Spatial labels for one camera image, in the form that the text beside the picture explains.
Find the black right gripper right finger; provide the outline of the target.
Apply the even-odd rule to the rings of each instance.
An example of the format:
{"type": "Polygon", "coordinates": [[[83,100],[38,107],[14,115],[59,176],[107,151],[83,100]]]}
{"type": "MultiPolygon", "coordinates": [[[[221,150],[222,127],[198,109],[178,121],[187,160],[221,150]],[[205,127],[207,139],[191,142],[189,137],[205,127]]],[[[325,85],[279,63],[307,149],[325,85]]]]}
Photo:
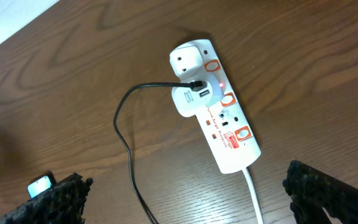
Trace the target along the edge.
{"type": "Polygon", "coordinates": [[[291,161],[283,180],[297,223],[358,223],[358,189],[300,161],[291,161]]]}

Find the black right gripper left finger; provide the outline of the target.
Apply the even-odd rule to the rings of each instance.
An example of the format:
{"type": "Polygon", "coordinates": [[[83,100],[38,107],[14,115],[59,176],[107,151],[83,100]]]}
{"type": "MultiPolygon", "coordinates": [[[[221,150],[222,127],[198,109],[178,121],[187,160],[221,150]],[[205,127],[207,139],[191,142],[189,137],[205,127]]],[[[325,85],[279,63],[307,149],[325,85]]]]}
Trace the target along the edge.
{"type": "Polygon", "coordinates": [[[4,214],[0,224],[84,224],[82,217],[92,178],[72,173],[51,189],[4,214]]]}

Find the blue screen smartphone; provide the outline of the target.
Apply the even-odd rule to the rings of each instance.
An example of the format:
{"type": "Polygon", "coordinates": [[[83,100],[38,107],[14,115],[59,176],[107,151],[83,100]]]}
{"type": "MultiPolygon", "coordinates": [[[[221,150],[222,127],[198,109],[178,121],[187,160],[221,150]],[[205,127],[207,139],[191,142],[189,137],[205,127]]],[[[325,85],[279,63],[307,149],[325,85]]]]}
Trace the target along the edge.
{"type": "Polygon", "coordinates": [[[30,198],[34,198],[42,192],[51,189],[55,184],[56,181],[52,175],[42,175],[27,186],[27,191],[30,198]]]}

